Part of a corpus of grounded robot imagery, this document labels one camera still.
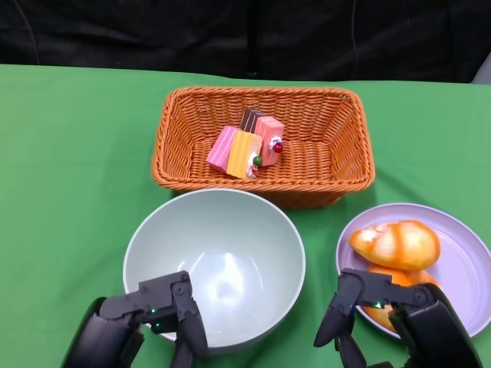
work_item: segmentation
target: green table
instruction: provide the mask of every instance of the green table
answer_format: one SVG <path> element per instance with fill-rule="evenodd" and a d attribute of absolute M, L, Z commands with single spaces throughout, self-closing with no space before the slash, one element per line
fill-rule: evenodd
<path fill-rule="evenodd" d="M 491 244 L 491 87 L 0 66 L 0 366 L 59 366 L 89 303 L 124 292 L 131 235 L 173 195 L 150 177 L 162 103 L 190 85 L 350 88 L 364 101 L 377 166 L 369 190 L 331 208 L 287 212 L 307 254 L 298 303 L 252 349 L 199 366 L 341 367 L 334 347 L 315 349 L 312 342 L 336 286 L 338 236 L 373 205 L 430 205 Z M 406 360 L 399 343 L 362 318 L 354 337 L 369 363 Z M 474 342 L 491 363 L 491 328 Z M 133 366 L 166 366 L 171 353 L 170 344 L 147 333 Z"/>

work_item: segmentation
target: orange bread roll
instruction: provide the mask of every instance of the orange bread roll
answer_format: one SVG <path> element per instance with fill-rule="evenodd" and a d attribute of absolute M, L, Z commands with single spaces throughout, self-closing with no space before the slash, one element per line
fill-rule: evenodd
<path fill-rule="evenodd" d="M 406 272 L 401 270 L 394 270 L 393 268 L 386 268 L 377 264 L 372 264 L 369 268 L 371 272 L 377 272 L 378 274 L 389 274 L 392 276 L 392 283 L 402 286 L 411 286 L 415 284 L 432 283 L 442 288 L 440 284 L 426 271 Z M 389 312 L 392 311 L 390 305 L 385 306 L 384 309 L 363 307 L 364 312 L 375 322 L 381 326 L 396 332 L 392 323 L 389 320 Z"/>
<path fill-rule="evenodd" d="M 405 271 L 421 271 L 440 256 L 438 235 L 416 220 L 358 230 L 351 235 L 349 243 L 368 261 Z"/>

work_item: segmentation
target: ceramic bowl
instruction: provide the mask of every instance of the ceramic bowl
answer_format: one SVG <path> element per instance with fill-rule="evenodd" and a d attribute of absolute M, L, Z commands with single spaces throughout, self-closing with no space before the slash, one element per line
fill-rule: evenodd
<path fill-rule="evenodd" d="M 206 189 L 168 201 L 143 221 L 124 258 L 124 289 L 136 291 L 140 281 L 177 271 L 190 274 L 210 353 L 230 353 L 264 337 L 293 307 L 305 250 L 293 223 L 272 203 Z"/>

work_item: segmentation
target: toy bread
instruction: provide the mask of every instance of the toy bread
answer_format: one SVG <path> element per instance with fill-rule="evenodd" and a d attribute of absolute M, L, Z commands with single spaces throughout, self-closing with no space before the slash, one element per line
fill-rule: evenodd
<path fill-rule="evenodd" d="M 354 232 L 350 246 L 368 261 L 405 271 L 421 271 L 440 256 L 437 234 L 422 222 L 405 220 Z"/>
<path fill-rule="evenodd" d="M 242 115 L 239 128 L 244 132 L 254 133 L 258 118 L 265 116 L 266 114 L 259 110 L 247 108 Z"/>
<path fill-rule="evenodd" d="M 239 179 L 256 177 L 258 166 L 261 166 L 262 138 L 252 133 L 236 132 L 232 141 L 227 174 Z"/>
<path fill-rule="evenodd" d="M 283 131 L 285 126 L 274 117 L 260 117 L 255 124 L 255 134 L 262 136 L 262 165 L 272 165 L 283 151 Z"/>
<path fill-rule="evenodd" d="M 393 284 L 411 286 L 430 282 L 441 289 L 440 284 L 438 284 L 438 282 L 426 271 L 406 272 L 395 270 L 393 268 L 381 267 L 376 264 L 371 265 L 368 270 L 371 272 L 377 272 L 378 274 L 389 274 L 392 276 Z M 392 307 L 390 305 L 387 305 L 384 309 L 363 307 L 363 311 L 381 326 L 391 330 L 392 332 L 396 332 L 389 320 L 389 312 L 392 311 Z"/>
<path fill-rule="evenodd" d="M 240 129 L 233 126 L 225 126 L 222 129 L 222 132 L 213 145 L 213 148 L 209 151 L 208 157 L 206 157 L 207 163 L 212 168 L 217 169 L 222 173 L 227 170 L 230 149 L 232 148 L 232 140 L 238 131 L 240 131 Z"/>

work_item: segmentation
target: orange wicker basket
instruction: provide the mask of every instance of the orange wicker basket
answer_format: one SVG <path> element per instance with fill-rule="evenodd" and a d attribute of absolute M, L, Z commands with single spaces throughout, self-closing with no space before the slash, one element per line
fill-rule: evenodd
<path fill-rule="evenodd" d="M 285 124 L 284 151 L 255 179 L 234 179 L 208 166 L 206 156 L 225 125 L 238 126 L 247 107 Z M 163 107 L 152 176 L 188 192 L 233 188 L 287 209 L 331 205 L 375 178 L 360 98 L 341 88 L 188 87 Z"/>

